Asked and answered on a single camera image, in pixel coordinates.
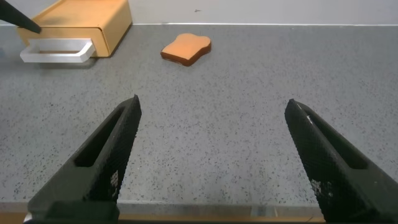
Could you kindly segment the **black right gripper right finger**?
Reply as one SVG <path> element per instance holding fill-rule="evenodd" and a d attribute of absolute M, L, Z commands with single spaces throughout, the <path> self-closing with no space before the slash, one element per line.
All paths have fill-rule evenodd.
<path fill-rule="evenodd" d="M 285 120 L 329 223 L 397 223 L 397 182 L 307 105 L 289 100 Z"/>

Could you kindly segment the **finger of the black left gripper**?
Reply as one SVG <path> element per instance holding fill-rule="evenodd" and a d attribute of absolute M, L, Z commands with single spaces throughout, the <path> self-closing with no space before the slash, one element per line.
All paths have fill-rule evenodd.
<path fill-rule="evenodd" d="M 41 33 L 41 28 L 33 20 L 17 10 L 6 0 L 1 0 L 1 20 L 13 24 L 15 26 L 27 29 L 34 33 Z"/>

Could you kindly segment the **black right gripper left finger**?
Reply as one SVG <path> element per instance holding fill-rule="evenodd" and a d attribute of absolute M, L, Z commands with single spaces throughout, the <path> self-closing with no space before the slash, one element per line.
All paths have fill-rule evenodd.
<path fill-rule="evenodd" d="M 123 101 L 28 203 L 28 223 L 117 223 L 117 200 L 142 111 Z"/>

